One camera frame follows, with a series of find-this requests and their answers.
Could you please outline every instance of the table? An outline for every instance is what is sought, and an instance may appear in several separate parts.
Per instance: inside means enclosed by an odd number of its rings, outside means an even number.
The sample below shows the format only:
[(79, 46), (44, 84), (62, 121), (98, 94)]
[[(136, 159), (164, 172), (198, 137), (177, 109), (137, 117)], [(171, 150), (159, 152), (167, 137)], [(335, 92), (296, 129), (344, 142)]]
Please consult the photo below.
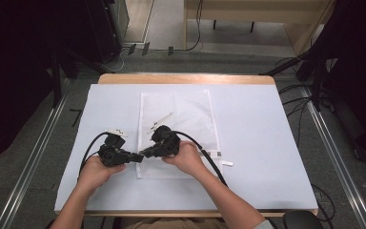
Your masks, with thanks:
[[(184, 2), (185, 48), (187, 20), (196, 19), (198, 3)], [(283, 23), (295, 54), (300, 55), (308, 50), (316, 29), (334, 6), (335, 0), (203, 0), (201, 19)]]
[[(211, 93), (230, 188), (265, 217), (303, 209), (317, 213), (274, 80), (269, 76), (222, 74), (104, 74), (91, 85), (70, 160), (58, 190), (59, 212), (73, 189), (86, 148), (109, 127), (129, 134), (123, 149), (136, 152), (140, 94), (204, 90)], [(93, 149), (103, 142), (100, 139)], [(134, 164), (100, 187), (86, 215), (118, 217), (220, 217), (192, 178), (138, 179)]]

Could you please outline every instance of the shirt sleeve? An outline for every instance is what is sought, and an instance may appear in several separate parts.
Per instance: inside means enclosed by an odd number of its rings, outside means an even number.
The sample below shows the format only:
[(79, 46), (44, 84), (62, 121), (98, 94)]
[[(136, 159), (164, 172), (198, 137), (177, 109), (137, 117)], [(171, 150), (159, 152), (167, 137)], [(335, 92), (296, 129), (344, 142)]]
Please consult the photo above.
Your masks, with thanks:
[(268, 220), (262, 221), (254, 229), (274, 229)]

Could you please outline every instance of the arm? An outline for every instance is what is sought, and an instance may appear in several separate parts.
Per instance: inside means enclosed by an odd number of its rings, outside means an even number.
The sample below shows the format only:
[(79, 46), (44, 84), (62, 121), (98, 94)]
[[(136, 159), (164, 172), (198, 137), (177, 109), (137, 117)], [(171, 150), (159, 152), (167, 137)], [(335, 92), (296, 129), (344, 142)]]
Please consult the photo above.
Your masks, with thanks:
[(179, 154), (163, 157), (163, 160), (201, 183), (229, 228), (254, 228), (265, 220), (251, 204), (227, 188), (205, 167), (192, 142), (181, 141)]
[(121, 172), (125, 168), (125, 165), (108, 168), (102, 164), (99, 156), (92, 156), (86, 162), (76, 186), (73, 188), (70, 197), (51, 226), (51, 229), (81, 228), (88, 199), (94, 194), (96, 188), (106, 182), (112, 174)]

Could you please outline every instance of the hand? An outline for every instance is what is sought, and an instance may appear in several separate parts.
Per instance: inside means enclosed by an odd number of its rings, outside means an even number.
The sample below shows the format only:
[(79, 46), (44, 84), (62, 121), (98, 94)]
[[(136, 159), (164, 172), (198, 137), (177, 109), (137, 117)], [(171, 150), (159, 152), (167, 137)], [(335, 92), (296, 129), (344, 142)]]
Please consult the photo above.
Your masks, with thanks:
[(179, 153), (176, 156), (163, 156), (162, 160), (175, 165), (183, 173), (193, 176), (208, 171), (198, 154), (197, 147), (191, 141), (180, 141)]
[(83, 167), (75, 188), (91, 196), (96, 188), (106, 182), (111, 175), (119, 173), (125, 168), (124, 164), (106, 167), (100, 161), (99, 156), (92, 156)]

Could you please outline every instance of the forearm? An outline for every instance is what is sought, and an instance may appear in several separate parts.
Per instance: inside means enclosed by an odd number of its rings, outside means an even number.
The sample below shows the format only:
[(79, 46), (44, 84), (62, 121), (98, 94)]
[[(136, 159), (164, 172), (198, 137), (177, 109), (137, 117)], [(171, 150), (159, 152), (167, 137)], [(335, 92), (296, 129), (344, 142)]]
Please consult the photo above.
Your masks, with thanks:
[(254, 228), (264, 220), (252, 205), (227, 188), (208, 170), (198, 173), (195, 178), (210, 195), (229, 228)]
[(51, 229), (81, 228), (89, 197), (89, 192), (75, 187)]

